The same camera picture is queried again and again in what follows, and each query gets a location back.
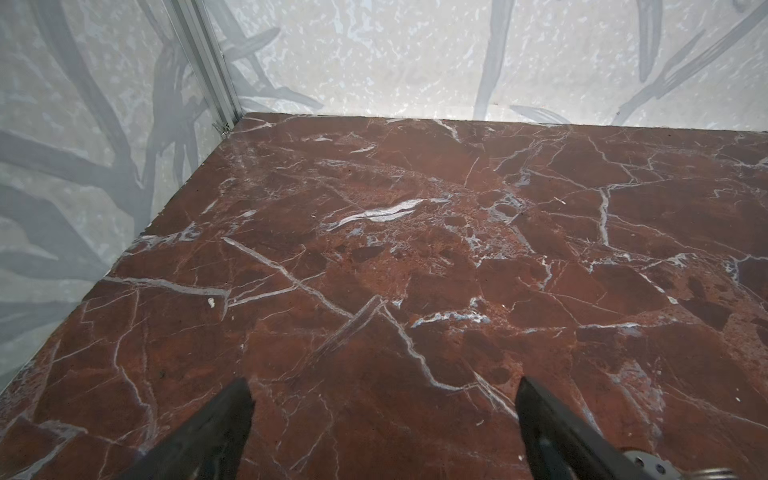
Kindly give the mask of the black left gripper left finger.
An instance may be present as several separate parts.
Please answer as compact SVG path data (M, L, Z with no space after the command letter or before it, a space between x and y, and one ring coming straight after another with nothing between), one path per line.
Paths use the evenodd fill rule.
M237 378L122 472L121 479L234 479L252 426L255 402Z

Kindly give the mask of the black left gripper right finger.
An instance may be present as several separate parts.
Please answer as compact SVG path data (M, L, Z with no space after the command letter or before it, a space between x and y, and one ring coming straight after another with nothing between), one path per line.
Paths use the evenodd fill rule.
M515 409L533 478L650 477L533 378L521 378Z

